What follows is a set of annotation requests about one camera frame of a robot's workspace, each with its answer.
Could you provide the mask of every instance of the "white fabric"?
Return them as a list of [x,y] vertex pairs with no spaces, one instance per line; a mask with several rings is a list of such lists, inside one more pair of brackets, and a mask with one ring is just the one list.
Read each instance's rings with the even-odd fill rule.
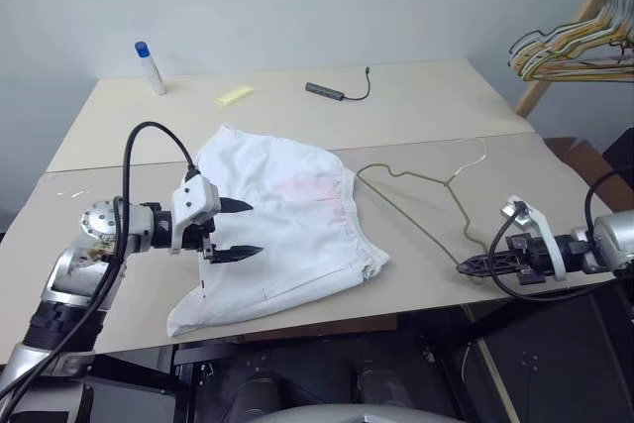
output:
[[389,256],[364,236],[354,174],[322,149],[223,126],[198,155],[221,196],[254,210],[219,214],[212,243],[264,248],[236,263],[199,259],[201,281],[171,311],[170,336],[246,321],[343,291]]

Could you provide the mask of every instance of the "clothes hanger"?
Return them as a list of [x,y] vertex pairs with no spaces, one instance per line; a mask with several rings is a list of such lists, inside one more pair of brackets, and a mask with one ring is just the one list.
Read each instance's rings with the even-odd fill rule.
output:
[[629,65],[615,64],[612,71],[609,66],[603,65],[600,68],[590,69],[586,66],[583,75],[570,72],[555,72],[551,67],[546,67],[540,71],[543,65],[560,57],[576,58],[587,50],[616,42],[631,42],[633,34],[633,22],[631,11],[634,7],[634,0],[607,0],[602,6],[597,16],[589,22],[579,23],[576,28],[570,29],[570,24],[566,28],[560,29],[551,38],[551,45],[533,45],[524,49],[524,64],[520,69],[520,75],[527,80],[546,79],[553,77],[556,80],[574,80],[575,78],[587,80],[589,74],[596,74],[596,80],[613,78],[617,80],[631,80]]
[[[630,3],[631,0],[608,0],[592,19],[565,24],[548,35],[541,31],[526,34],[509,49],[511,52],[509,65],[524,79],[529,80],[535,74],[553,72],[551,67],[546,67],[539,73],[538,70],[543,64],[557,60],[560,56],[578,57],[590,48],[605,43],[612,44],[614,41],[628,40],[632,36],[632,22],[630,16],[627,15]],[[585,65],[581,69],[585,69],[586,74],[596,71],[606,74],[603,71],[606,68],[607,66],[602,65],[601,68],[591,69]],[[614,65],[613,72],[629,73],[629,70],[626,65],[617,64]]]

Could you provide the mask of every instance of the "table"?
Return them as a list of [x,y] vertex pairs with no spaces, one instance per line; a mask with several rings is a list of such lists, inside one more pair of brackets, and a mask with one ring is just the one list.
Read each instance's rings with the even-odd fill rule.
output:
[[[242,75],[167,78],[154,95],[142,78],[100,80],[51,161],[48,171],[120,165],[128,134],[143,121],[171,128],[192,153],[222,123],[328,150],[534,132],[466,60],[370,66],[364,101],[308,93],[307,81],[350,95],[366,91],[365,66]],[[212,100],[242,84],[256,91],[230,107]],[[161,132],[144,131],[133,163],[181,161]]]
[[[554,233],[568,233],[582,225],[585,183],[544,146],[535,133],[484,139],[486,160],[464,170],[453,187],[473,219],[473,234],[489,243],[502,218],[499,207],[516,194],[544,212]],[[344,164],[358,170],[369,162],[388,162],[395,170],[415,169],[448,178],[460,165],[481,155],[480,141],[439,141],[360,148],[337,152]],[[182,162],[135,166],[132,200],[167,203],[182,179]],[[481,253],[462,236],[462,217],[441,185],[410,178],[391,179],[384,172],[368,175],[390,198],[406,207],[421,224],[464,260]],[[543,177],[548,177],[548,187]],[[0,281],[0,362],[6,362],[20,341],[39,295],[61,248],[79,233],[79,217],[90,203],[120,193],[121,169],[96,168],[50,172],[34,193],[0,247],[0,263],[11,264]],[[197,341],[302,324],[449,306],[504,295],[490,282],[476,285],[458,274],[434,244],[406,219],[387,206],[362,183],[355,189],[361,224],[369,238],[391,255],[379,276],[353,289],[317,302],[245,323],[198,330],[178,338],[165,333],[165,319],[173,305],[198,282],[194,253],[170,257],[152,250],[128,260],[126,278],[105,328],[97,353]],[[598,200],[594,214],[607,213]],[[514,284],[514,276],[507,281]],[[565,283],[549,280],[531,291],[578,285],[611,275],[573,274]]]

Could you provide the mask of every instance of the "black cord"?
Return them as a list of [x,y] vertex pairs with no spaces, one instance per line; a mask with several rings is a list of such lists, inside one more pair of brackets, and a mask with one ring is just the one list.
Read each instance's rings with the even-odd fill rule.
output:
[[608,178],[612,175],[616,175],[617,173],[627,172],[628,170],[632,170],[632,166],[620,167],[614,170],[611,170],[608,173],[605,173],[601,177],[599,177],[588,189],[587,194],[585,195],[585,201],[583,202],[583,215],[585,215],[585,225],[587,226],[587,242],[590,247],[594,250],[594,222],[592,220],[592,213],[590,211],[590,203],[592,202],[592,196],[596,192],[596,189]]
[[366,66],[366,81],[368,82],[368,91],[366,91],[366,94],[364,94],[363,96],[360,96],[359,98],[349,98],[348,96],[344,96],[344,99],[347,99],[348,101],[361,101],[362,99],[366,99],[368,96],[370,96],[370,67]]
[[[11,414],[15,410],[16,406],[28,391],[29,387],[33,382],[38,378],[42,372],[55,360],[61,352],[63,352],[64,347],[71,341],[71,339],[75,336],[75,334],[81,329],[81,327],[90,319],[90,317],[99,310],[99,306],[103,303],[105,298],[108,296],[110,289],[114,285],[117,276],[119,275],[119,271],[121,270],[121,266],[126,257],[126,248],[128,244],[128,237],[130,232],[130,161],[132,157],[132,146],[134,145],[135,138],[137,135],[147,127],[155,127],[163,132],[165,132],[168,136],[170,136],[174,142],[180,147],[182,150],[185,159],[187,160],[187,168],[188,173],[198,173],[196,166],[194,165],[191,156],[187,148],[184,146],[182,141],[167,127],[163,124],[156,123],[153,121],[148,121],[145,123],[139,124],[136,128],[132,130],[130,136],[128,136],[128,141],[126,143],[126,148],[124,151],[124,159],[123,159],[123,198],[115,197],[113,199],[113,212],[115,216],[115,249],[112,257],[110,258],[110,262],[104,275],[101,280],[97,284],[95,288],[95,292],[93,294],[92,302],[90,306],[86,309],[86,312],[81,317],[81,319],[75,324],[75,326],[68,332],[68,334],[61,340],[61,342],[55,347],[50,354],[48,354],[42,361],[40,361],[36,366],[28,370],[27,372],[20,375],[20,377],[16,378],[9,385],[7,385],[2,392],[0,392],[0,400],[4,398],[9,392],[15,388],[17,385],[20,387],[15,391],[11,400],[6,405],[3,415],[0,417],[0,423],[8,423],[11,418]],[[119,220],[119,202],[122,202],[122,214],[121,221]]]
[[524,301],[531,301],[531,302],[558,302],[558,301],[568,301],[569,299],[575,299],[576,297],[585,296],[586,294],[590,294],[592,292],[595,292],[600,287],[603,287],[605,285],[611,284],[611,280],[609,280],[606,283],[596,284],[596,285],[581,289],[579,291],[569,292],[567,294],[563,294],[563,295],[560,295],[560,296],[550,296],[550,297],[548,297],[548,296],[527,296],[525,294],[520,294],[519,292],[514,291],[513,289],[508,287],[506,284],[504,284],[502,282],[502,280],[499,278],[499,276],[497,275],[497,272],[495,271],[495,266],[493,265],[494,260],[495,260],[495,257],[494,257],[495,249],[497,248],[497,244],[499,243],[500,239],[502,238],[502,235],[504,235],[506,230],[508,230],[508,228],[515,221],[517,216],[520,213],[525,212],[526,209],[527,209],[527,207],[526,207],[526,204],[524,202],[515,202],[515,211],[513,212],[513,214],[510,217],[508,217],[506,222],[504,222],[504,225],[502,225],[502,228],[499,229],[499,231],[497,232],[497,234],[493,238],[493,241],[491,242],[490,248],[488,249],[488,257],[486,258],[486,266],[488,267],[488,270],[491,273],[491,277],[493,278],[493,281],[495,281],[495,284],[497,284],[497,286],[502,291],[504,291],[506,294],[508,294],[510,296],[516,297],[517,299],[522,299]]

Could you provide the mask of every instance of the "hanger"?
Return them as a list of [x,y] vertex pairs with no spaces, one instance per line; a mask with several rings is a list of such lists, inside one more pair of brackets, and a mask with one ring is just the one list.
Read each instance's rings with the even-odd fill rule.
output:
[[[597,14],[545,34],[532,31],[511,46],[509,65],[524,80],[633,81],[634,0],[605,0]],[[580,58],[604,45],[621,45],[621,56]]]

